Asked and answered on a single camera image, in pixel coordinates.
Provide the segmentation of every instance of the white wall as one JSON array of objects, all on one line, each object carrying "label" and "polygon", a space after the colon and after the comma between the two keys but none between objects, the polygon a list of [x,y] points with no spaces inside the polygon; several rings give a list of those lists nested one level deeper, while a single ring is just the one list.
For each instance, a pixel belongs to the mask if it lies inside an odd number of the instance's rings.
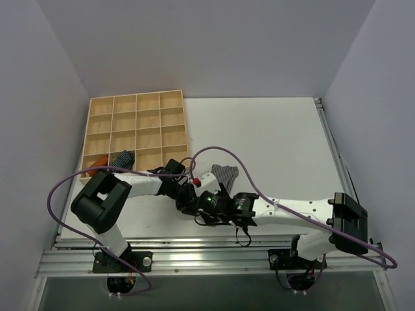
[{"label": "white wall", "polygon": [[374,0],[38,2],[92,97],[321,97]]},{"label": "white wall", "polygon": [[415,1],[377,0],[326,95],[329,126],[375,237],[399,264],[399,310],[415,307]]},{"label": "white wall", "polygon": [[[26,303],[56,226],[53,184],[75,167],[88,98],[35,0],[0,2],[0,301]],[[54,206],[62,212],[68,187]]]}]

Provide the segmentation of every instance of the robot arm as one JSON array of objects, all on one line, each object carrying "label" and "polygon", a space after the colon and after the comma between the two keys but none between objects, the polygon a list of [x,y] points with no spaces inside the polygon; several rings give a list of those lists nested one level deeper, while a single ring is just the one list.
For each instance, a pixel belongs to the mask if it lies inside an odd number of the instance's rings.
[{"label": "robot arm", "polygon": [[[228,224],[247,229],[248,226],[281,224],[316,229],[308,235],[292,240],[291,257],[316,260],[330,251],[364,254],[367,250],[357,244],[325,231],[297,216],[284,211],[284,205],[317,222],[367,242],[367,212],[346,194],[336,193],[333,200],[296,201],[271,198],[273,205],[257,194],[238,193],[230,198],[213,174],[207,173],[192,183],[187,178],[166,178],[181,174],[184,166],[170,160],[165,168],[149,172],[160,177],[135,174],[112,174],[98,171],[71,204],[71,210],[95,236],[117,256],[131,252],[116,221],[125,201],[142,195],[166,195],[176,202],[184,214],[201,216],[207,225]],[[106,194],[100,198],[98,193]]]}]

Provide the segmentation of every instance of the gray cloth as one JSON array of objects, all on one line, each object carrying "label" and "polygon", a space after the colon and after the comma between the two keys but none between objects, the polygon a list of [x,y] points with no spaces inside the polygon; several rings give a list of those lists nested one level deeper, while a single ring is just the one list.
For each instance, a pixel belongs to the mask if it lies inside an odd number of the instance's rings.
[{"label": "gray cloth", "polygon": [[[110,163],[111,167],[121,167],[126,168],[127,170],[132,170],[132,166],[134,165],[134,154],[132,152],[128,152],[127,150],[124,150],[121,152],[114,161]],[[110,170],[110,172],[113,173],[123,173],[120,170]]]},{"label": "gray cloth", "polygon": [[233,182],[239,175],[239,170],[237,167],[230,167],[229,165],[222,167],[218,164],[214,164],[212,165],[212,174],[215,175],[219,183],[224,185],[226,191],[230,193]]}]

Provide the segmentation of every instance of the orange object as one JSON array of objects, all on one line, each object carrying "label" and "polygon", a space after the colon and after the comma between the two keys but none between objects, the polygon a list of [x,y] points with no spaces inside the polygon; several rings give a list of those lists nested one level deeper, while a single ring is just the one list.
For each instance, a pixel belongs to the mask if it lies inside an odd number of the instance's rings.
[{"label": "orange object", "polygon": [[[108,154],[103,155],[102,157],[100,157],[89,168],[91,168],[91,167],[104,167],[106,165],[108,165]],[[97,171],[98,170],[91,170],[91,171],[87,172],[87,174],[92,177],[97,173]]]}]

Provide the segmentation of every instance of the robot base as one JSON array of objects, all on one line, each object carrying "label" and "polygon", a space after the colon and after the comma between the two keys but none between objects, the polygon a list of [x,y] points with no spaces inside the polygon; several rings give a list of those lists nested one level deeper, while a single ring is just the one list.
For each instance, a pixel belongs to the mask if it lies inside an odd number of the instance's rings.
[{"label": "robot base", "polygon": [[310,261],[299,256],[290,257],[291,250],[287,249],[269,249],[268,261],[271,270],[307,270],[311,265],[314,269],[322,267],[321,262]]},{"label": "robot base", "polygon": [[[151,272],[153,254],[150,251],[132,251],[127,262],[141,272]],[[92,267],[93,273],[128,273],[131,269],[107,253],[97,252]]]}]

